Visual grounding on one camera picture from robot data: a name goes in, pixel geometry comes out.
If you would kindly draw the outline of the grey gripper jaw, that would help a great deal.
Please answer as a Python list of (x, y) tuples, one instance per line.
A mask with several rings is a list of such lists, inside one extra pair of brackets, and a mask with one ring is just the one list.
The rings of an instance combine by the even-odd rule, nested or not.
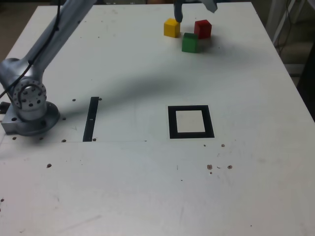
[(206, 7), (206, 9), (212, 13), (215, 13), (218, 9), (217, 2), (215, 0), (200, 0)]

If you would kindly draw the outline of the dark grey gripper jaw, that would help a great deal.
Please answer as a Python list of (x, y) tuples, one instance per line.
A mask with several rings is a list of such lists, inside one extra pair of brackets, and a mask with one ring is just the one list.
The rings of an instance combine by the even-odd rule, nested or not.
[(181, 23), (183, 20), (182, 6), (185, 3), (186, 3), (186, 0), (174, 0), (173, 2), (174, 17), (178, 23)]

